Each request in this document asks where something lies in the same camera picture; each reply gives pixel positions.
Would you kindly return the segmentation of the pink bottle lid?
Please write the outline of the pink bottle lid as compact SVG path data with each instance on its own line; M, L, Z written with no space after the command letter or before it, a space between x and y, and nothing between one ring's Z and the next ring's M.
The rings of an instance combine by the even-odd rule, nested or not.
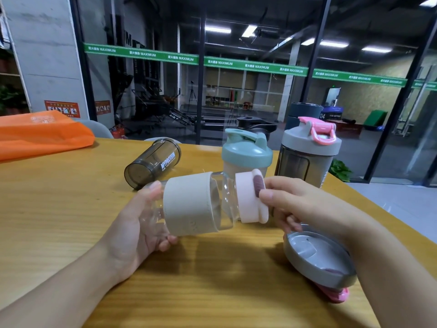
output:
M262 172L253 169L237 173L235 184L240 221L266 224L269 219L269 208L259 198L260 191L266 188Z

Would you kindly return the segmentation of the orange fabric bag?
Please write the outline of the orange fabric bag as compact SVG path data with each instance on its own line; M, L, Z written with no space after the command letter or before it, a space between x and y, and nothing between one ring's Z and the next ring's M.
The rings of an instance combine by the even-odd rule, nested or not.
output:
M90 147L93 132L59 111L0 117L0 162Z

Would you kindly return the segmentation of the brown wooden box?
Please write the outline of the brown wooden box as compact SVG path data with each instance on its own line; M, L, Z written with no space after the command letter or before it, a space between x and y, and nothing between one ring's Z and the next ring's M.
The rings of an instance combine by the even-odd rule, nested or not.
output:
M358 123L346 123L338 120L327 120L328 123L336 125L336 136L340 138L359 139L363 130L363 125Z

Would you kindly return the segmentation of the grey chair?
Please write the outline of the grey chair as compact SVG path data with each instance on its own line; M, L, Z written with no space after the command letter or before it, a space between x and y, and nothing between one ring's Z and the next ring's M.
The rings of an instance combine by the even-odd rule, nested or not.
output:
M73 119L89 128L96 138L114 139L111 131L103 124L93 120Z

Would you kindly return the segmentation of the clear bottle with white sleeve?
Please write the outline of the clear bottle with white sleeve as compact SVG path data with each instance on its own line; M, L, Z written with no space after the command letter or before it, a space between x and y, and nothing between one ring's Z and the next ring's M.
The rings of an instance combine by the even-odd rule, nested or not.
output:
M164 224L174 236L225 231L240 220L236 182L222 171L172 177L161 189L150 221Z

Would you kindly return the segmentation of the person's left hand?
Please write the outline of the person's left hand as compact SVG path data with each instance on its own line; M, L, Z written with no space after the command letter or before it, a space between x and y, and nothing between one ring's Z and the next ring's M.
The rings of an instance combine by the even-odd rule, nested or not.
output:
M151 253L165 252L178 243L164 223L139 216L136 195L95 245L103 253L104 270L114 285L128 279Z

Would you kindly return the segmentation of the black shaker lid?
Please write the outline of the black shaker lid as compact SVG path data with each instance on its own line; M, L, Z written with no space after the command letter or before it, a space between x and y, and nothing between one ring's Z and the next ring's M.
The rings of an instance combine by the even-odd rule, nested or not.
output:
M267 141L270 139L270 134L277 129L277 123L271 123L259 117L242 116L237 118L237 128L253 133L263 133Z

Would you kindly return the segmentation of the dark blue bottle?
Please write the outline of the dark blue bottle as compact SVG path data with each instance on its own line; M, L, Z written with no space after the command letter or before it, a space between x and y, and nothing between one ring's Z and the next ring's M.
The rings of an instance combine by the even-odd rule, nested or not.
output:
M300 124L299 117L320 118L323 106L310 103L291 103L288 107L285 130L297 127Z

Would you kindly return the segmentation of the black tripod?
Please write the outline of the black tripod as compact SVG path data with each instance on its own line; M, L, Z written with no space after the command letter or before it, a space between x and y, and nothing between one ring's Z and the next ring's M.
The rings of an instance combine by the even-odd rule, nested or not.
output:
M198 97L195 93L195 88L197 88L196 85L194 85L194 81L190 81L188 84L188 93L187 93L187 110L194 105L197 105L198 103Z

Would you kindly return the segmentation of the person's right hand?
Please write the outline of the person's right hand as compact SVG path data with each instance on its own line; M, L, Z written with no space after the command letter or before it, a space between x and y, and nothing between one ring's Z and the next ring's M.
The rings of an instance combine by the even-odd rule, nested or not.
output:
M348 203L298 178L271 176L264 183L265 189L284 192L283 205L267 205L274 223L284 233L302 231L302 225L307 224L346 244Z

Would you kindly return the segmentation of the smoky grey plastic cup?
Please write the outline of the smoky grey plastic cup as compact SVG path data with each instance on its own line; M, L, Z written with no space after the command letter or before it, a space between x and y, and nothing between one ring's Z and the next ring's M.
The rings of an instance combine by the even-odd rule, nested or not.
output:
M152 142L139 157L124 169L124 178L134 190L167 175L180 161L180 142L168 137L150 138Z

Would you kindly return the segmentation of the teal shaker bottle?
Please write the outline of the teal shaker bottle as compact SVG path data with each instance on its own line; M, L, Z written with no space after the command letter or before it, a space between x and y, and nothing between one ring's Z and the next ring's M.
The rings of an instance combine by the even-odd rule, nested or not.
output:
M235 175L258 169L265 177L273 161L273 151L267 145L264 133L238 128L225 129L226 142L222 146L223 182L235 180Z

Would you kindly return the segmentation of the person's right forearm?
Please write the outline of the person's right forearm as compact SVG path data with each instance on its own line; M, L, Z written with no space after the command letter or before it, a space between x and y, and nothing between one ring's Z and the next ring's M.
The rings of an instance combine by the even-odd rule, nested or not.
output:
M380 223L336 214L335 231L352 256L381 328L437 328L437 280Z

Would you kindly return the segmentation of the person's left forearm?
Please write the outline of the person's left forearm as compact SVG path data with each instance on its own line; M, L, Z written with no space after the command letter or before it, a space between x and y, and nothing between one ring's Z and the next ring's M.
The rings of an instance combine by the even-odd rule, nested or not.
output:
M95 246L0 310L0 328L81 328L109 290L122 281L126 261Z

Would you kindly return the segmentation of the row of ceiling light panels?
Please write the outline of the row of ceiling light panels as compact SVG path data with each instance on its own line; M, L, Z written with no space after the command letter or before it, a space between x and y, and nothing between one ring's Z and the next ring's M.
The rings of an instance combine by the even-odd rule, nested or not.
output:
M293 43L313 47L324 11L323 49L412 51L437 0L206 0L206 7L207 49L266 61L284 59Z

